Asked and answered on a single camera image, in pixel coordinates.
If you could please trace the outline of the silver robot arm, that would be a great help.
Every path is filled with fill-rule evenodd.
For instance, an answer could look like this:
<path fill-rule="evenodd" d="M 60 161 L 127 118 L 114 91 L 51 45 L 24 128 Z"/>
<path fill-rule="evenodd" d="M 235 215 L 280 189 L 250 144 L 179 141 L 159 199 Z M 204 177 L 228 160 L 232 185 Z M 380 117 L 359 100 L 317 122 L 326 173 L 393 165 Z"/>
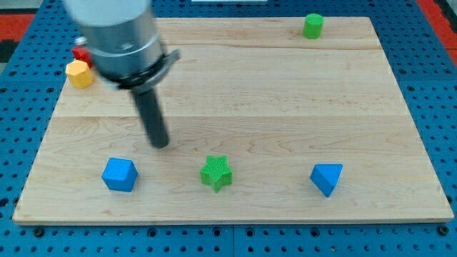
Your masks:
<path fill-rule="evenodd" d="M 180 58 L 166 50 L 149 0 L 64 0 L 64 6 L 99 74 L 116 88 L 155 85 Z"/>

